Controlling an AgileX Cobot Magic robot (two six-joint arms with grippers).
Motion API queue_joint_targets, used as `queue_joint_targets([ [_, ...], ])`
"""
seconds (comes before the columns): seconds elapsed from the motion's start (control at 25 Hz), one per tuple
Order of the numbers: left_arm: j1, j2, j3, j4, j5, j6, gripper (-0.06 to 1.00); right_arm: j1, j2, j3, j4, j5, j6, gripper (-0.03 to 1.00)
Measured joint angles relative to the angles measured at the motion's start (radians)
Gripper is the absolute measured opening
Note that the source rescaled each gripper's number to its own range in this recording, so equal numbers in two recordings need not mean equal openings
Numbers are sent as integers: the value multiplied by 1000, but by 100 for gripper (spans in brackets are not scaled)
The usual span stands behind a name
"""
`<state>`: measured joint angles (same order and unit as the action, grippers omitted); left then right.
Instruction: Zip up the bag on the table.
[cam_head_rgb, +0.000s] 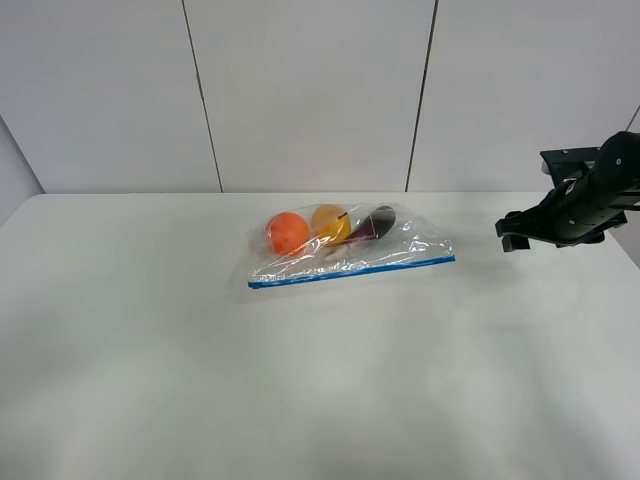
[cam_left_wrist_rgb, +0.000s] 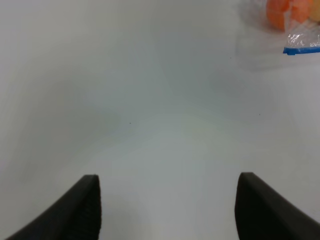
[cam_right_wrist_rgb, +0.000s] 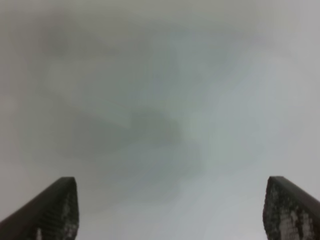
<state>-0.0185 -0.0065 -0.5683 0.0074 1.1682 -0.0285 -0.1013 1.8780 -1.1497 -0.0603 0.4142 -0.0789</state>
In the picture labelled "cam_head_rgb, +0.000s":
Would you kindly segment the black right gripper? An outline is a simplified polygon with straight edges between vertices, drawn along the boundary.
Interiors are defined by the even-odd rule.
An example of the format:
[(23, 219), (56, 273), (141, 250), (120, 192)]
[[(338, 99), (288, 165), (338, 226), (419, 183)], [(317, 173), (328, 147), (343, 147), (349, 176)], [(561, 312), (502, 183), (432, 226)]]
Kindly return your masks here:
[(548, 192), (524, 211), (511, 211), (495, 224), (506, 253), (528, 250), (532, 240), (558, 248), (599, 244), (605, 232), (627, 223), (628, 191), (607, 192), (583, 177)]

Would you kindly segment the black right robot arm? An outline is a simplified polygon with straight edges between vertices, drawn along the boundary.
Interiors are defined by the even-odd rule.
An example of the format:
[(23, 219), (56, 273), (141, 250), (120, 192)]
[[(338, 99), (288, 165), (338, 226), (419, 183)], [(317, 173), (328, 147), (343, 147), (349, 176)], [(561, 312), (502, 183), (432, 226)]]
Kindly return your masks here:
[(540, 153), (554, 188), (533, 207), (511, 211), (495, 224), (506, 253), (532, 240), (558, 248), (598, 244), (605, 232), (639, 209), (639, 135), (621, 131), (600, 147)]

